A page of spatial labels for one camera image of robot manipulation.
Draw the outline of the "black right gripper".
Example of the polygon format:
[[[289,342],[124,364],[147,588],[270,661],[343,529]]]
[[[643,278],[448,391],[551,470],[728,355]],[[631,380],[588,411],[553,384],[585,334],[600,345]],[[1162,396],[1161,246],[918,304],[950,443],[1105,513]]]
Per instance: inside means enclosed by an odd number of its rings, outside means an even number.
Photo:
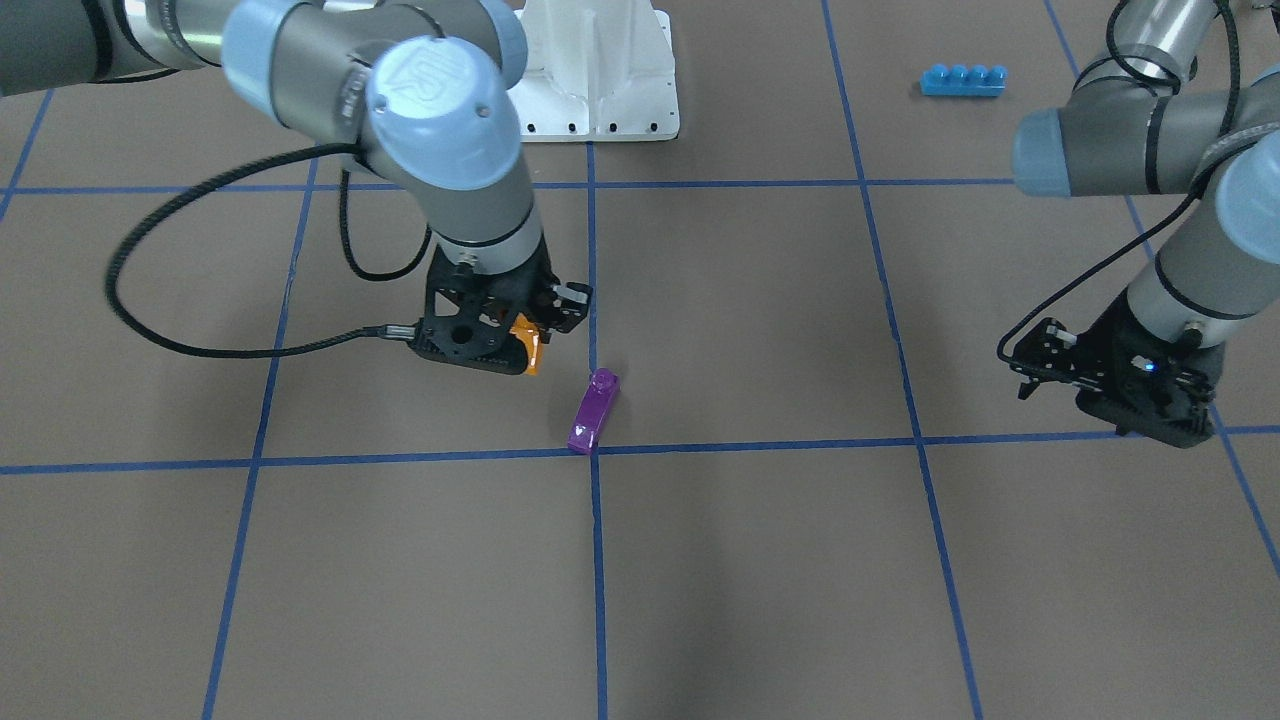
[[[522,375],[524,347],[508,334],[517,314],[529,316],[544,337],[568,334],[590,314],[590,284],[554,281],[544,242],[526,261],[499,274],[453,263],[435,249],[428,266],[424,314],[408,347],[434,363]]]

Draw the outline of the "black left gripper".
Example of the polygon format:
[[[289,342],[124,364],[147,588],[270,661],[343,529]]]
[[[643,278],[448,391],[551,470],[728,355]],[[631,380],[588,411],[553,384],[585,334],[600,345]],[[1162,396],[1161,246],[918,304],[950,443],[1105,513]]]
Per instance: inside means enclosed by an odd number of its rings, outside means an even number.
[[[1185,331],[1175,341],[1151,334],[1126,299],[1115,299],[1080,334],[1043,318],[1014,346],[1010,368],[1021,377],[1018,398],[1042,384],[1078,388],[1076,406],[1115,425],[1117,434],[1192,448],[1210,439],[1210,406],[1225,365],[1225,347],[1193,346],[1199,334]]]

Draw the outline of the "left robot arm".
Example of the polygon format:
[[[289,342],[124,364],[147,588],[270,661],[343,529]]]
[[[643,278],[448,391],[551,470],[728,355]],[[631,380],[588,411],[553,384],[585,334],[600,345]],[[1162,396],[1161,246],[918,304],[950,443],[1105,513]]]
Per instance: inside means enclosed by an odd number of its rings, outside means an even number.
[[[1070,99],[1025,117],[1012,145],[1030,196],[1179,196],[1169,237],[1082,333],[1032,310],[998,359],[1076,406],[1176,448],[1213,434],[1228,341],[1277,301],[1277,70],[1242,82],[1226,1],[1120,1]]]

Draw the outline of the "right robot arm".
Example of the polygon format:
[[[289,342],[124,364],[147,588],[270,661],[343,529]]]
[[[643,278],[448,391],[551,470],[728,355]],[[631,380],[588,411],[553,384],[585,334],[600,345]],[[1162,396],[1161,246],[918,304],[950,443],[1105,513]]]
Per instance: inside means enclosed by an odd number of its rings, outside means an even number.
[[[73,85],[128,85],[218,68],[250,106],[312,140],[206,179],[165,201],[113,254],[104,293],[148,342],[192,357],[311,354],[356,340],[406,345],[420,357],[506,375],[532,374],[554,333],[593,302],[589,284],[553,272],[509,91],[527,63],[518,17],[502,1],[5,1],[3,95]],[[120,295],[127,260],[179,210],[278,167],[339,158],[338,229],[349,242],[349,176],[406,191],[425,215],[406,266],[428,269],[425,309],[408,325],[348,331],[280,348],[206,348],[160,334]]]

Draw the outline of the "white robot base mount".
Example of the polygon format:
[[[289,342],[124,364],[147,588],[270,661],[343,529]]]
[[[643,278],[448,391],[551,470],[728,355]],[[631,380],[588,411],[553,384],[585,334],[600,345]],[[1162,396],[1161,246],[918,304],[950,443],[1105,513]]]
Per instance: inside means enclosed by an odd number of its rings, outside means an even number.
[[[526,1],[524,78],[509,90],[525,143],[678,137],[671,17],[650,1]]]

